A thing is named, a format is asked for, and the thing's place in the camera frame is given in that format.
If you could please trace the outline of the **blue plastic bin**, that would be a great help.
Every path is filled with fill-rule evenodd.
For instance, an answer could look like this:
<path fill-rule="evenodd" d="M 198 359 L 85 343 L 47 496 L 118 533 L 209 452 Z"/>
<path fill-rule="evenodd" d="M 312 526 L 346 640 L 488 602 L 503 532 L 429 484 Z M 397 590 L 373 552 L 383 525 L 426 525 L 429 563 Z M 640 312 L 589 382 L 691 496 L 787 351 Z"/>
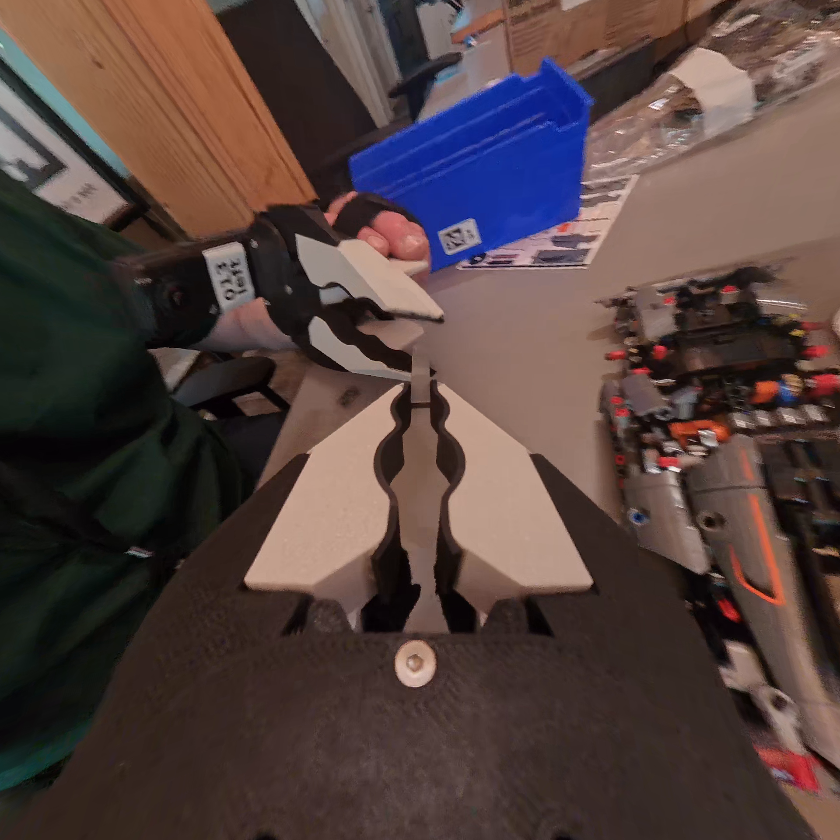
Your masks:
<path fill-rule="evenodd" d="M 418 219 L 432 271 L 453 266 L 577 218 L 593 103 L 544 59 L 351 156 L 353 187 Z"/>

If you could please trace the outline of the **person's dark clothing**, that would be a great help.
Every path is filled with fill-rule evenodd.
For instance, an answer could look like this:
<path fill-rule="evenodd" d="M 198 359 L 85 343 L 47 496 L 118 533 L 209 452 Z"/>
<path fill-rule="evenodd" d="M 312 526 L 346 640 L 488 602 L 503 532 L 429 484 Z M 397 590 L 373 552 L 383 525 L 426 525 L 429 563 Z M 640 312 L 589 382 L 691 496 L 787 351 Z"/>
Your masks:
<path fill-rule="evenodd" d="M 2 173 L 2 792 L 74 752 L 168 575 L 255 487 L 112 281 L 141 251 Z"/>

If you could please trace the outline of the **clear bag of lego parts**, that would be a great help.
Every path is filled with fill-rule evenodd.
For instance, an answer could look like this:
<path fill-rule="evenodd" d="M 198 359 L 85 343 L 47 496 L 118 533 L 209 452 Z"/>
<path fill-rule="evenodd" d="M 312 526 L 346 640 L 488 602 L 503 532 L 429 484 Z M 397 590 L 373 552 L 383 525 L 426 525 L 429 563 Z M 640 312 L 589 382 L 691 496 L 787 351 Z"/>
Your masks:
<path fill-rule="evenodd" d="M 589 130 L 583 179 L 637 175 L 839 75 L 839 2 L 739 2 Z"/>

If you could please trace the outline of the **grey lego car model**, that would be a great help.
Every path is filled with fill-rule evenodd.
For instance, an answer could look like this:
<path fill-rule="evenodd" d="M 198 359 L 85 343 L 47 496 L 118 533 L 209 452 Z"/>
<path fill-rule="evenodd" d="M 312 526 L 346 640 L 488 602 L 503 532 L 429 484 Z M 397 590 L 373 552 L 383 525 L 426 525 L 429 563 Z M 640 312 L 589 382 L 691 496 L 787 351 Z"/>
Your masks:
<path fill-rule="evenodd" d="M 628 530 L 680 571 L 783 782 L 839 764 L 838 358 L 771 266 L 600 300 L 621 342 L 600 411 Z"/>

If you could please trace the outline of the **cardboard boxes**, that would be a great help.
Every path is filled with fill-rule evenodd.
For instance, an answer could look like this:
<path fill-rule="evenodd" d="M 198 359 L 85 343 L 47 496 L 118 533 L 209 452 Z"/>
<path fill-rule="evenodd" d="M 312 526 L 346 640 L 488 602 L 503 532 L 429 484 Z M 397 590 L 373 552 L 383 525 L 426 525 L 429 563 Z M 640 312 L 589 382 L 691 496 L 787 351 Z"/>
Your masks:
<path fill-rule="evenodd" d="M 603 49 L 668 39 L 708 18 L 719 1 L 505 1 L 511 69 L 529 75 L 542 60 L 567 68 Z"/>

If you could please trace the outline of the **person's left forearm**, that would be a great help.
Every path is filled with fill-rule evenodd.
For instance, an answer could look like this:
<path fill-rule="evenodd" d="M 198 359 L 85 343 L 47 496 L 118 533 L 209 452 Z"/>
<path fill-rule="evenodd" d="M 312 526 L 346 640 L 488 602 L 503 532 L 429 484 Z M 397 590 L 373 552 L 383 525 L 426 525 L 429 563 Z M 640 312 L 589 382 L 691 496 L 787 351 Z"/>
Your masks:
<path fill-rule="evenodd" d="M 145 343 L 147 350 L 178 349 L 209 353 L 243 353 L 248 351 L 285 351 L 297 345 L 280 331 L 270 316 L 270 304 L 257 298 L 216 319 L 213 328 L 201 339 L 165 339 Z"/>

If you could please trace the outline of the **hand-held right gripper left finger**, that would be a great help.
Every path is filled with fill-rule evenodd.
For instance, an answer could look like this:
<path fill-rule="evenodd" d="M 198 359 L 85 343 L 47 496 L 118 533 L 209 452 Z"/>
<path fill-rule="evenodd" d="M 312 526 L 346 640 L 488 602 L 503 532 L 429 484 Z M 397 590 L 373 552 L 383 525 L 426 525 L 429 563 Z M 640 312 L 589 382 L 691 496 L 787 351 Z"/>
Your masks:
<path fill-rule="evenodd" d="M 404 629 L 421 587 L 402 544 L 394 478 L 405 463 L 411 387 L 397 385 L 278 478 L 291 477 L 244 584 L 297 592 L 358 613 L 367 632 Z"/>

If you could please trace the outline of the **black office chair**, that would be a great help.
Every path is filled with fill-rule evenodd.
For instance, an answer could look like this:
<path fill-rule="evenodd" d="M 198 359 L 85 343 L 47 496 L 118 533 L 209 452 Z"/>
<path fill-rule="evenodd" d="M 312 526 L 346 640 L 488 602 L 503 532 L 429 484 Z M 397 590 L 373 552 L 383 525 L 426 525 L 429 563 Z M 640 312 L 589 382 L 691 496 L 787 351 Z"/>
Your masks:
<path fill-rule="evenodd" d="M 392 100 L 404 98 L 409 117 L 414 122 L 423 110 L 429 89 L 439 73 L 451 67 L 457 67 L 461 61 L 462 53 L 459 51 L 450 51 L 435 59 L 430 59 L 398 81 L 387 92 L 387 96 Z"/>

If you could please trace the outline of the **lego sticker sheet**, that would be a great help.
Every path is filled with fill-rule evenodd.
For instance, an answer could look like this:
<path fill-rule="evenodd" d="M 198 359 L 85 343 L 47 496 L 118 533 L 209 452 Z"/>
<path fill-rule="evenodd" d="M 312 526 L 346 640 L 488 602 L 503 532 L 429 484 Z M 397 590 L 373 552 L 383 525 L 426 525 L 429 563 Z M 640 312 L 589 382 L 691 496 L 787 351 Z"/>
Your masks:
<path fill-rule="evenodd" d="M 635 188 L 638 175 L 583 182 L 581 210 L 570 222 L 461 261 L 458 270 L 587 268 Z"/>

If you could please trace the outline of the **person's left hand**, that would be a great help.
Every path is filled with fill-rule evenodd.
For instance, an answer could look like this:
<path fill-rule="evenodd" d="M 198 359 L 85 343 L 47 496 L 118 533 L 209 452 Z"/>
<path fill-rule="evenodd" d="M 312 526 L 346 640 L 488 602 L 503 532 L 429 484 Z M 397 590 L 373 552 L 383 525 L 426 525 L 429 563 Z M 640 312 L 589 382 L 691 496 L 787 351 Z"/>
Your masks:
<path fill-rule="evenodd" d="M 328 223 L 345 238 L 355 238 L 377 253 L 414 265 L 415 278 L 431 267 L 426 233 L 404 208 L 369 192 L 348 192 L 333 199 L 324 210 Z"/>

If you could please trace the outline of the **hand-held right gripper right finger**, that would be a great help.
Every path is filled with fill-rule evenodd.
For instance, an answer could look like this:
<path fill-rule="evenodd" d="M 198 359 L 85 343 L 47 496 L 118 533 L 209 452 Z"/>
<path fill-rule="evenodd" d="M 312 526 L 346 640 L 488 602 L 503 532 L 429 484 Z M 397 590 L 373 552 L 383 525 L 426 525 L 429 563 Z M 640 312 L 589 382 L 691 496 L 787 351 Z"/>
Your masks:
<path fill-rule="evenodd" d="M 447 630 L 495 604 L 594 585 L 539 467 L 551 467 L 447 385 L 430 383 L 440 502 L 434 580 Z"/>

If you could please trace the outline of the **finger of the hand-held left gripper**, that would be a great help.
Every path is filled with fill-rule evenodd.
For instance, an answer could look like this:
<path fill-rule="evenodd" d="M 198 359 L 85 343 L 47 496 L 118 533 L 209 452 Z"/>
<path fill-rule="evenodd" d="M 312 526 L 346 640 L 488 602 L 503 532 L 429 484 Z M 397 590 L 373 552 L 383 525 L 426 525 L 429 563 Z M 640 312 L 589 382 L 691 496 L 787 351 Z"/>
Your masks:
<path fill-rule="evenodd" d="M 416 281 L 404 270 L 414 268 L 399 260 L 391 260 L 377 253 L 358 239 L 340 240 L 337 244 L 298 234 L 297 260 L 313 294 L 303 310 L 308 321 L 294 332 L 294 343 L 303 348 L 307 341 L 308 325 L 313 318 L 326 313 L 340 313 L 356 325 L 342 305 L 354 303 L 376 320 L 404 319 L 414 322 L 442 322 L 445 318 L 439 307 Z"/>
<path fill-rule="evenodd" d="M 425 335 L 417 322 L 368 320 L 354 325 L 340 313 L 313 318 L 303 348 L 336 371 L 394 382 L 411 379 L 414 345 Z"/>

